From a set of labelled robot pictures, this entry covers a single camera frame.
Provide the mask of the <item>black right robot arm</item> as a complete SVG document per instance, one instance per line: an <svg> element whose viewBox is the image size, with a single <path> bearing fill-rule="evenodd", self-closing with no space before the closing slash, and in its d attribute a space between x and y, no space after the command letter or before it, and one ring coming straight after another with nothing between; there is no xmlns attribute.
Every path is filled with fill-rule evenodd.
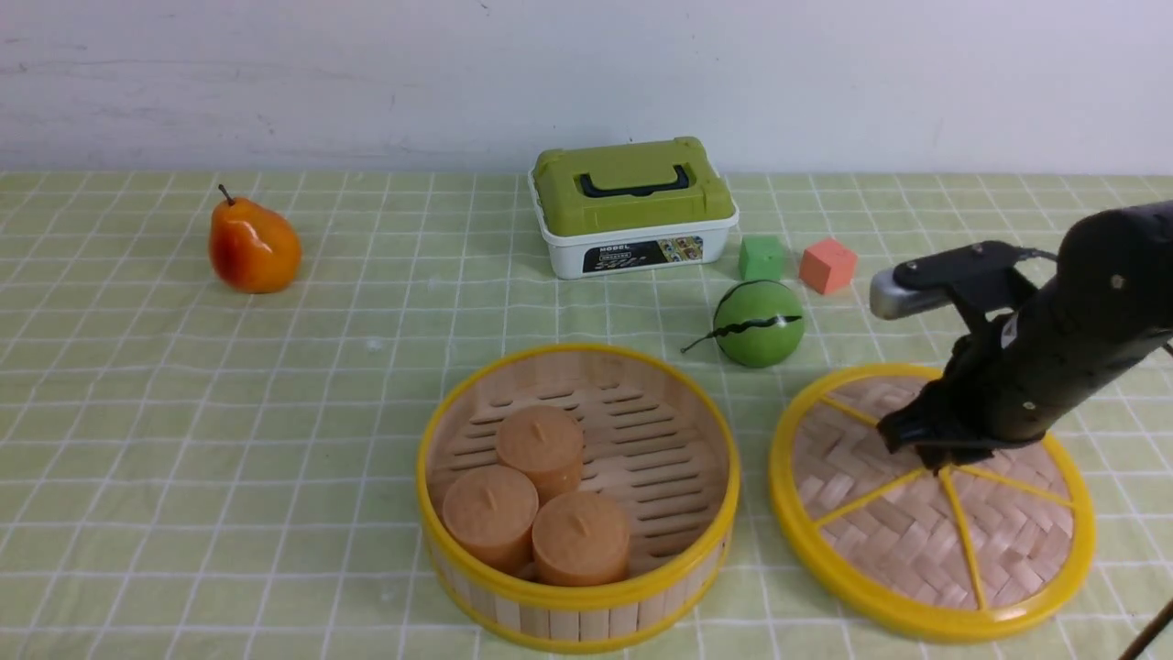
<svg viewBox="0 0 1173 660"><path fill-rule="evenodd" d="M1029 250L981 241L901 264L893 279L950 302L968 327L940 379L877 429L930 469L1039 442L1056 421L1169 343L1169 202L1106 210L1067 230L1036 287Z"/></svg>

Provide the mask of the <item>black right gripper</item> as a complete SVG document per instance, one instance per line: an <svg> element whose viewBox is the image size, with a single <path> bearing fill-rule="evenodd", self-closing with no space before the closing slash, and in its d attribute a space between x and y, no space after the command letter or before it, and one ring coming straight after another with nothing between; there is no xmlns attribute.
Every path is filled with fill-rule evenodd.
<svg viewBox="0 0 1173 660"><path fill-rule="evenodd" d="M1082 403L1080 351L1082 319L1073 309L1002 313L944 377L960 404L957 417L971 431L941 431L940 396L917 396L884 414L877 431L889 453L911 447L934 475L992 458L995 447L1032 444Z"/></svg>

